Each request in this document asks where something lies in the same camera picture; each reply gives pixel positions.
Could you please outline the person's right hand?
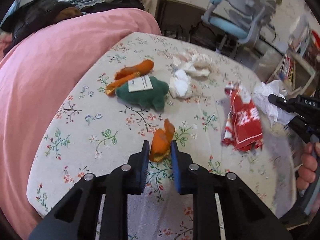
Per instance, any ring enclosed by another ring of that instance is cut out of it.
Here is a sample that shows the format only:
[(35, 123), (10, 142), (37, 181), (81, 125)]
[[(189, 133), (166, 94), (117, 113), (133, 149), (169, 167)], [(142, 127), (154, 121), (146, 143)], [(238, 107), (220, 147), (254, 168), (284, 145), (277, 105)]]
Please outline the person's right hand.
[(301, 156), (302, 165), (298, 169), (298, 178), (296, 180), (296, 186), (299, 190), (306, 190), (316, 180), (315, 172), (318, 164), (316, 158), (311, 155), (313, 150), (319, 156), (319, 142), (315, 144), (308, 143)]

